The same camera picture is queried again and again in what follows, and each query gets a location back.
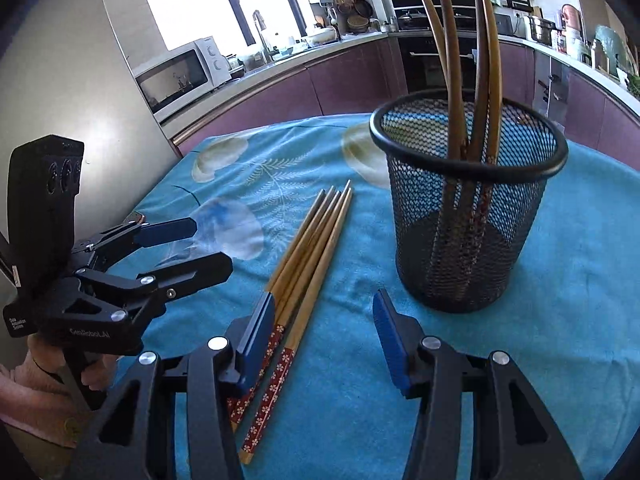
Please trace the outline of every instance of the blue tablecloth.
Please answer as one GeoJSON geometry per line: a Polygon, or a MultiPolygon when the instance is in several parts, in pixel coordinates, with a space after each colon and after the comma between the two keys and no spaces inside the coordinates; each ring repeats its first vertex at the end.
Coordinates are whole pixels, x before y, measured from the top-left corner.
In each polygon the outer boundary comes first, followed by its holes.
{"type": "MultiPolygon", "coordinates": [[[[184,354],[248,314],[316,192],[350,178],[355,196],[340,243],[246,477],[402,478],[418,401],[394,388],[376,335],[371,300],[384,285],[400,312],[458,351],[506,350],[585,478],[603,478],[640,424],[639,173],[570,143],[503,297],[475,314],[443,314],[418,304],[398,279],[385,159],[367,119],[312,118],[207,139],[155,187],[137,210],[149,222],[191,216],[198,232],[138,251],[113,272],[132,276],[217,250],[234,258],[235,270],[223,285],[171,303],[146,331],[145,348],[184,354]]],[[[120,374],[130,362],[121,361],[120,374]]],[[[465,420],[459,478],[470,470],[465,420]]],[[[186,478],[184,399],[177,428],[177,467],[186,478]]]]}

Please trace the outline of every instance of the faucet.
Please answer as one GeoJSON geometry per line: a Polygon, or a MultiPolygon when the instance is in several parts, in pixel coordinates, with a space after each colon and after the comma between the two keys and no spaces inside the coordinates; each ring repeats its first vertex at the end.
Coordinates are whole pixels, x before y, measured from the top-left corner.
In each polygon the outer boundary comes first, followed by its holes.
{"type": "Polygon", "coordinates": [[[254,10],[253,17],[255,28],[258,31],[258,36],[260,36],[260,42],[262,43],[262,55],[264,56],[264,61],[266,63],[270,63],[273,61],[273,57],[271,57],[271,48],[268,46],[267,41],[262,35],[262,32],[267,28],[264,24],[264,18],[258,9],[254,10]]]}

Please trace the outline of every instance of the mesh pen holder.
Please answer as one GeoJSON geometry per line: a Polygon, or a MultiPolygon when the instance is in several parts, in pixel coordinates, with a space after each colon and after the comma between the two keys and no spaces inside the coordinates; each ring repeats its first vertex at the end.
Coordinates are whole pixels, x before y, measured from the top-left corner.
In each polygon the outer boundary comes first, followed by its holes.
{"type": "MultiPolygon", "coordinates": [[[[463,97],[471,131],[474,93],[463,97]]],[[[463,313],[505,291],[568,146],[550,121],[504,99],[497,163],[449,160],[447,122],[447,91],[429,90],[384,105],[369,126],[386,153],[402,283],[431,308],[463,313]],[[454,208],[443,207],[446,182],[454,208]]]]}

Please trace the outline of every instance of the bolt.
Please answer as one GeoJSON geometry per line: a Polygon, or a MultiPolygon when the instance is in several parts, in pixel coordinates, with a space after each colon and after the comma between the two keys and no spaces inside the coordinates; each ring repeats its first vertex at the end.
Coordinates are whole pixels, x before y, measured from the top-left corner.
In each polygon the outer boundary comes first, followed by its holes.
{"type": "Polygon", "coordinates": [[[494,360],[494,363],[498,363],[499,365],[506,365],[509,363],[509,355],[505,352],[497,351],[494,352],[494,355],[491,357],[494,360]]]}
{"type": "Polygon", "coordinates": [[[422,340],[422,346],[429,350],[437,350],[442,343],[437,337],[429,335],[422,340]]]}
{"type": "Polygon", "coordinates": [[[127,317],[127,313],[124,310],[116,310],[111,314],[111,320],[116,322],[122,321],[126,317],[127,317]]]}
{"type": "Polygon", "coordinates": [[[209,339],[207,346],[212,350],[222,350],[228,343],[229,341],[227,341],[225,337],[217,336],[209,339]]]}
{"type": "Polygon", "coordinates": [[[138,362],[141,365],[153,364],[155,360],[156,360],[156,354],[154,354],[153,352],[144,352],[140,354],[140,357],[138,358],[138,362]]]}

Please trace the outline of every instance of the red floral chopstick handle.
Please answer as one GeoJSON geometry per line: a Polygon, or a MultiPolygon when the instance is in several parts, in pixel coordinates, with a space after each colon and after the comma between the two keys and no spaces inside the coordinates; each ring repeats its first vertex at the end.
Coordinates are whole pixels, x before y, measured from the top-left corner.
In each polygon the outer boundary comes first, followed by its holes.
{"type": "Polygon", "coordinates": [[[254,454],[255,448],[258,446],[258,443],[262,438],[264,429],[267,426],[267,421],[271,416],[276,400],[278,400],[282,385],[284,384],[284,379],[287,378],[289,368],[291,367],[291,363],[293,362],[295,355],[296,351],[287,347],[284,347],[280,354],[280,359],[278,360],[278,364],[276,364],[276,369],[271,375],[269,386],[262,396],[254,421],[249,428],[249,433],[247,433],[247,436],[244,438],[244,442],[242,443],[242,451],[247,453],[250,457],[254,454]]]}
{"type": "Polygon", "coordinates": [[[254,399],[255,391],[258,389],[258,387],[260,387],[262,378],[264,377],[267,368],[269,368],[271,360],[273,359],[275,351],[282,341],[283,336],[284,326],[277,324],[274,327],[273,332],[271,332],[271,335],[269,336],[269,343],[267,344],[267,351],[264,354],[264,359],[262,359],[262,366],[260,367],[260,373],[258,373],[258,380],[241,399],[227,399],[226,406],[229,411],[229,419],[231,420],[231,423],[232,425],[234,425],[234,427],[242,422],[244,412],[246,411],[251,401],[254,399]]]}

